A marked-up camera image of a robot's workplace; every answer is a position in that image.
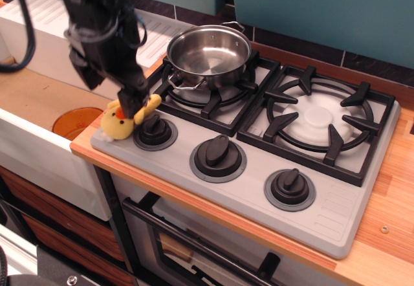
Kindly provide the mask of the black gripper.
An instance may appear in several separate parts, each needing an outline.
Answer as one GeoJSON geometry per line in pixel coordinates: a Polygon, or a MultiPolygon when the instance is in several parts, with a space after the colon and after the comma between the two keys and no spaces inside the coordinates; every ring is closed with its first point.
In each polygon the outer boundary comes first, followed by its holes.
{"type": "Polygon", "coordinates": [[[143,22],[131,6],[105,10],[100,6],[68,6],[71,44],[69,59],[89,89],[106,78],[122,86],[118,92],[126,118],[147,105],[148,87],[136,52],[146,42],[138,26],[143,22]]]}

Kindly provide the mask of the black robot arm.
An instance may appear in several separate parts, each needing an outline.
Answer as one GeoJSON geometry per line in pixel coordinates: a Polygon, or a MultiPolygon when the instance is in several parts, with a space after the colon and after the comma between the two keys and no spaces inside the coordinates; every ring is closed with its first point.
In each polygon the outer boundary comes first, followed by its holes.
{"type": "Polygon", "coordinates": [[[93,90],[106,78],[119,83],[118,101],[126,118],[147,105],[149,87],[136,62],[147,40],[138,29],[145,24],[129,0],[62,0],[69,14],[65,37],[69,59],[86,86],[93,90]]]}

